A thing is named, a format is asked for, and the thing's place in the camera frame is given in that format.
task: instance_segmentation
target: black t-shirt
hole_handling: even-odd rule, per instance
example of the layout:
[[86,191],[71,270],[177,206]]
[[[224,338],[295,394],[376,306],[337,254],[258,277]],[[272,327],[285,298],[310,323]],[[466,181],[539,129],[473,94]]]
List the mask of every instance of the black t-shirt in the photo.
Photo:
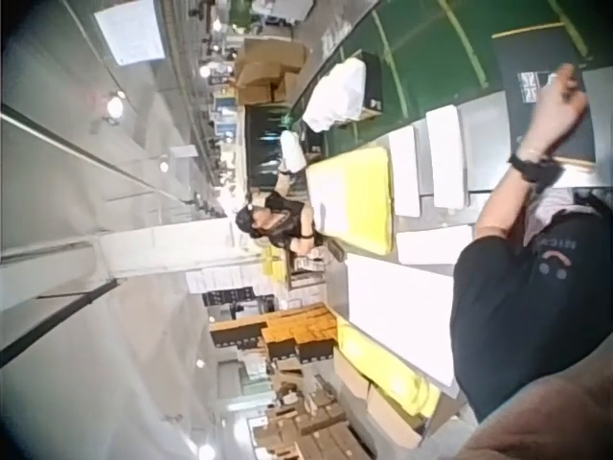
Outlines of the black t-shirt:
[[612,230],[566,215],[519,254],[497,237],[471,243],[454,270],[456,379],[478,420],[526,384],[589,355],[613,332]]
[[266,197],[264,206],[273,213],[284,213],[285,218],[268,230],[268,239],[276,247],[289,249],[293,238],[301,237],[302,223],[300,220],[305,204],[294,201],[272,192]]

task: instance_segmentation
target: watch strap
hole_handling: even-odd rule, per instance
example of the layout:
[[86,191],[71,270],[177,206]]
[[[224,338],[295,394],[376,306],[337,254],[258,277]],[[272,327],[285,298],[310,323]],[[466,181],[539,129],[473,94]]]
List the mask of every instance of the watch strap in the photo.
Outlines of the watch strap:
[[526,182],[536,186],[538,193],[554,185],[564,172],[562,166],[550,157],[543,158],[538,163],[534,163],[522,160],[514,152],[509,158],[509,163],[521,173]]

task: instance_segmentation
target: brown cardboard box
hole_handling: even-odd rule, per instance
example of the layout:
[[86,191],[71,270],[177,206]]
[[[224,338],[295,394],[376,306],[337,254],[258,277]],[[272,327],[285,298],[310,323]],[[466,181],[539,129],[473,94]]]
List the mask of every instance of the brown cardboard box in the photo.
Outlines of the brown cardboard box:
[[343,407],[338,402],[333,402],[332,404],[325,407],[328,412],[329,420],[332,425],[338,424],[339,422],[345,422],[347,420],[347,414],[343,410]]
[[235,61],[235,75],[238,78],[250,62],[273,62],[285,71],[297,72],[305,65],[307,54],[307,47],[295,41],[245,38]]
[[238,105],[257,105],[272,103],[272,91],[270,86],[250,86],[238,88]]
[[322,452],[310,436],[303,436],[296,441],[296,450],[301,460],[324,460]]
[[281,81],[283,68],[274,62],[249,62],[245,64],[237,79],[237,87],[277,85]]
[[326,460],[347,460],[347,456],[338,446],[332,446],[323,452],[323,456]]
[[254,428],[253,437],[259,448],[274,449],[283,445],[281,434],[275,426],[259,426],[258,428]]
[[341,450],[351,450],[357,446],[357,440],[353,437],[347,424],[336,424],[329,428],[329,433],[334,440],[336,446]]
[[298,74],[293,72],[285,72],[279,87],[274,91],[275,103],[282,103],[287,100],[287,97],[296,87],[298,81]]
[[340,350],[334,349],[334,372],[345,383],[354,396],[361,400],[368,398],[370,383],[343,356]]
[[294,444],[298,439],[298,428],[291,419],[280,420],[277,423],[284,444]]
[[414,449],[421,441],[421,436],[405,420],[408,414],[397,410],[383,396],[378,388],[371,387],[366,403],[367,411],[373,419],[381,426],[393,441],[399,446],[407,449]]
[[336,443],[334,442],[334,438],[329,433],[329,428],[320,429],[319,431],[315,431],[313,434],[313,439],[317,444],[317,447],[322,452],[326,452],[329,449],[336,448]]
[[307,410],[310,413],[314,413],[317,409],[334,403],[334,397],[325,390],[317,390],[306,396],[305,403]]

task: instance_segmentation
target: white paper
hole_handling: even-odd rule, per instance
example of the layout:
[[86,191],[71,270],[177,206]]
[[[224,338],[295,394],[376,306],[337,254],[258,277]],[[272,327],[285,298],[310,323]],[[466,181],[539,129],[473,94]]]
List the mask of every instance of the white paper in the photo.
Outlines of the white paper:
[[405,126],[388,134],[394,180],[394,213],[418,218],[421,215],[415,129]]
[[432,158],[434,205],[437,208],[464,209],[468,190],[460,116],[455,105],[425,114]]
[[125,3],[94,16],[119,65],[165,57],[153,0]]
[[472,242],[472,234],[469,225],[398,233],[398,259],[405,265],[454,265]]
[[348,254],[350,321],[419,370],[452,386],[453,279]]

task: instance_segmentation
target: stacked boxes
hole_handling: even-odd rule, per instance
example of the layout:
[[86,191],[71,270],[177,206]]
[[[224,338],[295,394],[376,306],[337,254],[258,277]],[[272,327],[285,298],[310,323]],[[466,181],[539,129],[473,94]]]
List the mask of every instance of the stacked boxes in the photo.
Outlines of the stacked boxes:
[[210,326],[217,348],[256,348],[263,344],[271,361],[297,357],[300,362],[328,359],[336,340],[336,318],[324,304],[275,311]]
[[272,318],[261,333],[271,361],[288,357],[297,357],[302,363],[329,359],[336,341],[336,318],[321,305]]

